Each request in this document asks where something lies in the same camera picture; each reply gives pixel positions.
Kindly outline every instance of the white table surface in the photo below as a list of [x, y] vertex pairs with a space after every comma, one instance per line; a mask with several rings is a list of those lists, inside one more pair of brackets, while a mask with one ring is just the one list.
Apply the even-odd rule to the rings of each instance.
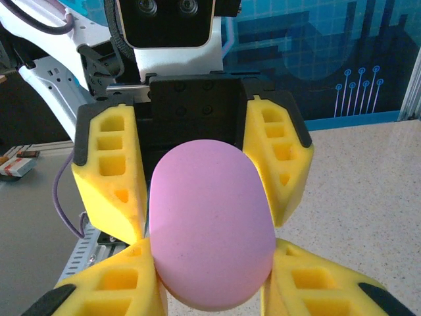
[[[276, 230], [322, 257], [386, 285], [421, 313], [421, 122], [312, 132], [316, 148], [303, 200]], [[15, 184], [0, 184], [0, 310], [16, 315], [51, 289], [76, 239], [51, 202], [54, 174], [68, 151], [40, 157]], [[76, 222], [83, 209], [71, 173], [62, 206]], [[169, 298], [171, 316], [260, 313], [259, 295], [221, 313], [194, 311]]]

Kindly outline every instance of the black cable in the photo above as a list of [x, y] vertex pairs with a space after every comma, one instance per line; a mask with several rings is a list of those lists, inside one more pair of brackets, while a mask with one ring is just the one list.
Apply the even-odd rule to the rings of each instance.
[[114, 40], [118, 50], [130, 61], [136, 62], [134, 50], [126, 43], [123, 35], [118, 30], [116, 18], [116, 0], [104, 0], [105, 16], [107, 18], [108, 27], [112, 39]]
[[33, 28], [36, 28], [37, 30], [41, 32], [51, 34], [51, 35], [63, 35], [63, 34], [69, 33], [74, 27], [74, 17], [71, 14], [66, 15], [67, 23], [64, 26], [58, 26], [58, 27], [48, 26], [34, 19], [28, 13], [23, 11], [20, 7], [15, 5], [12, 2], [12, 0], [0, 0], [0, 2], [6, 7], [6, 9], [12, 12], [19, 19], [21, 19], [26, 24], [32, 26]]

